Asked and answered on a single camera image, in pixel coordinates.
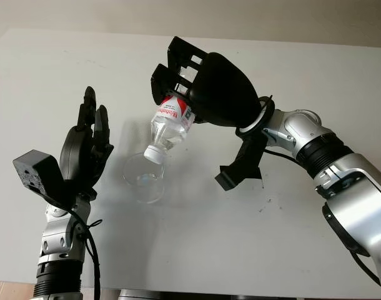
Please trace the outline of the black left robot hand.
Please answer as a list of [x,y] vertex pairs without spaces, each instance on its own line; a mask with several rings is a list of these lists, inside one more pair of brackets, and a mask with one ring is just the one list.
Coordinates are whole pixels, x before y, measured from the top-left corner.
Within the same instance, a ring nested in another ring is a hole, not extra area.
[[70,192],[86,201],[97,196],[94,185],[100,179],[114,146],[105,106],[96,106],[95,90],[88,86],[79,107],[77,124],[64,141],[59,167]]

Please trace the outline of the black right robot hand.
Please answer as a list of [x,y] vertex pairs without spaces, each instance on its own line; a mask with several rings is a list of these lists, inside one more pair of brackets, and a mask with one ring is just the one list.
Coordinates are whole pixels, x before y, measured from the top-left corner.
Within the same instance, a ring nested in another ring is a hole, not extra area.
[[174,37],[167,50],[168,66],[158,64],[151,76],[154,102],[177,96],[190,106],[196,123],[246,128],[262,107],[247,76],[223,55],[204,52]]

